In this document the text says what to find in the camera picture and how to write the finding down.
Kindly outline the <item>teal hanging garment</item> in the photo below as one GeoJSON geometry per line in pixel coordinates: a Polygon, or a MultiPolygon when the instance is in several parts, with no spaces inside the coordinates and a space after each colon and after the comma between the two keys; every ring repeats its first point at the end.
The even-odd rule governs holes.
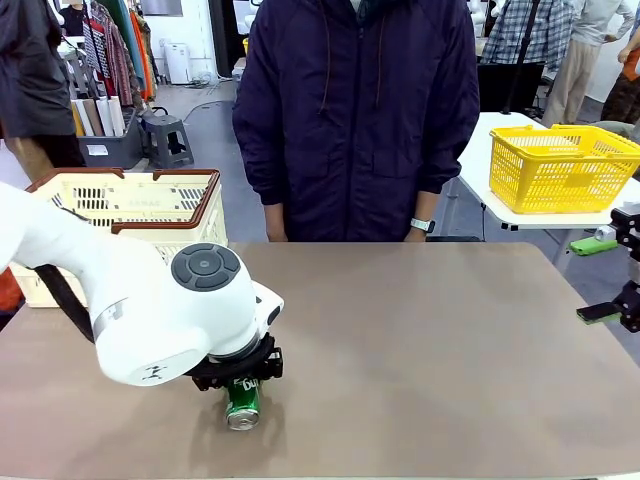
{"type": "Polygon", "coordinates": [[[139,51],[127,0],[103,0],[103,4],[109,10],[114,23],[119,28],[121,36],[129,50],[140,89],[144,90],[146,84],[142,56],[139,51]]]}

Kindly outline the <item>grey background table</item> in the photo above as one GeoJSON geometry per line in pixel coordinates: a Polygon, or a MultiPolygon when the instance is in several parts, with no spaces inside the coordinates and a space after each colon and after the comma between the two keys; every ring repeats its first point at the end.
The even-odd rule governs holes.
{"type": "Polygon", "coordinates": [[[237,60],[232,70],[232,77],[235,85],[235,100],[233,110],[236,110],[240,104],[241,90],[242,90],[242,78],[246,68],[246,58],[241,57],[237,60]]]}

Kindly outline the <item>person in dark clothes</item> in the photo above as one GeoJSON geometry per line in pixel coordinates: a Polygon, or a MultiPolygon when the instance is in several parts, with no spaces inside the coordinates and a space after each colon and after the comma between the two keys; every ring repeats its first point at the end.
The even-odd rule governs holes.
{"type": "Polygon", "coordinates": [[[30,180],[86,166],[47,0],[0,0],[0,135],[30,180]]]}

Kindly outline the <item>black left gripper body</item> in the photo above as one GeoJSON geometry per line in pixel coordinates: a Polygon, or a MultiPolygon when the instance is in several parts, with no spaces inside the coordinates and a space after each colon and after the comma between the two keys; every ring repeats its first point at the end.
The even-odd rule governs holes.
{"type": "Polygon", "coordinates": [[[266,381],[266,359],[272,350],[276,348],[274,343],[262,343],[261,346],[248,357],[227,363],[211,363],[199,365],[198,374],[216,376],[221,384],[230,384],[235,379],[252,377],[259,381],[266,381]]]}

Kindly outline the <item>person in camouflage trousers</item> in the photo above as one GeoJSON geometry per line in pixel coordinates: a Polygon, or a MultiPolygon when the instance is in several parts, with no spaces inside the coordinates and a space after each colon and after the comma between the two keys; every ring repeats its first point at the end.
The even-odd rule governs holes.
{"type": "Polygon", "coordinates": [[[601,121],[635,124],[640,119],[640,27],[619,52],[622,70],[604,102],[601,121]]]}

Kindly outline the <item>brown paper roll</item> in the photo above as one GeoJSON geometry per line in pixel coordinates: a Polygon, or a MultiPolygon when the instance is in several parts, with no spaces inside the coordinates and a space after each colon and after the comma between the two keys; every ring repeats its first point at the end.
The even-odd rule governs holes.
{"type": "Polygon", "coordinates": [[[84,99],[83,106],[89,119],[93,135],[99,137],[103,136],[104,130],[95,101],[93,99],[84,99]]]}

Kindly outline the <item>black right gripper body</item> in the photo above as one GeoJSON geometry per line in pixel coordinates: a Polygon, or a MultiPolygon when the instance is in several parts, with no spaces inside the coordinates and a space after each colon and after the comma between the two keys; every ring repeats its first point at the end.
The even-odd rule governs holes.
{"type": "Polygon", "coordinates": [[[625,204],[611,212],[617,243],[629,253],[629,281],[613,303],[620,323],[631,333],[640,333],[640,203],[625,204]]]}

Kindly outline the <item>large yellow plastic basket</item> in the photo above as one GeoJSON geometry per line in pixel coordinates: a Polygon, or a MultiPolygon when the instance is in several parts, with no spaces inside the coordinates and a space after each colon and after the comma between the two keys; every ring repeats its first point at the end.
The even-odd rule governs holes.
{"type": "Polygon", "coordinates": [[[517,214],[595,213],[640,167],[640,146],[595,126],[495,128],[489,187],[517,214]]]}

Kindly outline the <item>person in navy jacket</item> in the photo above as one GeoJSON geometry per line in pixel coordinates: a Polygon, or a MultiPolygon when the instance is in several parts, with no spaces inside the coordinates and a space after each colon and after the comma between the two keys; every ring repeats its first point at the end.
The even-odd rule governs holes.
{"type": "Polygon", "coordinates": [[[288,242],[405,242],[479,119],[465,0],[262,0],[234,133],[288,242]]]}

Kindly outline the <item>orange red object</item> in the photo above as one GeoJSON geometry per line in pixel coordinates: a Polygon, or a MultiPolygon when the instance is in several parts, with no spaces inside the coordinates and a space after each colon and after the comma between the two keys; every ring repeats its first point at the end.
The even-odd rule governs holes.
{"type": "Polygon", "coordinates": [[[9,268],[0,273],[0,312],[14,312],[22,303],[22,291],[9,268]]]}

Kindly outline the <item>white floor appliance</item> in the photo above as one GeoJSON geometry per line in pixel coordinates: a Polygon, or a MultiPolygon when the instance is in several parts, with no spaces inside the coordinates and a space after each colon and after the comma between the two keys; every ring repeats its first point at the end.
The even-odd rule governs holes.
{"type": "Polygon", "coordinates": [[[192,74],[188,45],[166,43],[164,52],[170,82],[175,85],[189,84],[192,81],[192,74]]]}

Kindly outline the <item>dark green drink can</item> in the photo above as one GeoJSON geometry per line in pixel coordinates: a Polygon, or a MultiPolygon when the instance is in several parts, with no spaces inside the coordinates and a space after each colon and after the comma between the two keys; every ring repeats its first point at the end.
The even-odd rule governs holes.
{"type": "Polygon", "coordinates": [[[227,426],[234,431],[253,429],[260,420],[260,383],[246,377],[233,380],[227,386],[227,426]]]}

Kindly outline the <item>person in beige trousers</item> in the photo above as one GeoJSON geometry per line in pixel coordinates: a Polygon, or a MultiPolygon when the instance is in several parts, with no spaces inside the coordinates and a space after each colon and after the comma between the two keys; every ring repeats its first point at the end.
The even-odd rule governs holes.
{"type": "Polygon", "coordinates": [[[604,44],[620,40],[634,25],[630,0],[574,0],[568,50],[554,78],[541,123],[573,124],[604,44]]]}

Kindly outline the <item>person in plaid shirt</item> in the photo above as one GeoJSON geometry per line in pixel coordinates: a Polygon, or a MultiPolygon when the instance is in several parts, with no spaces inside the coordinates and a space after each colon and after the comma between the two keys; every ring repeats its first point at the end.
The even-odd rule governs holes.
{"type": "Polygon", "coordinates": [[[535,18],[528,28],[534,0],[505,0],[480,57],[481,64],[515,65],[525,34],[529,43],[524,64],[542,63],[556,72],[565,58],[574,16],[571,0],[538,0],[535,18]]]}

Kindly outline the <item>grey storage bin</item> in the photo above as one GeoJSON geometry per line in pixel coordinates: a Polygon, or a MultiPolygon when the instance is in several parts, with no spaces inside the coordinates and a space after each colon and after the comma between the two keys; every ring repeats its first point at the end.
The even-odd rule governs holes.
{"type": "Polygon", "coordinates": [[[123,110],[122,136],[81,136],[78,138],[85,163],[91,168],[133,168],[143,156],[140,125],[133,108],[123,110]]]}

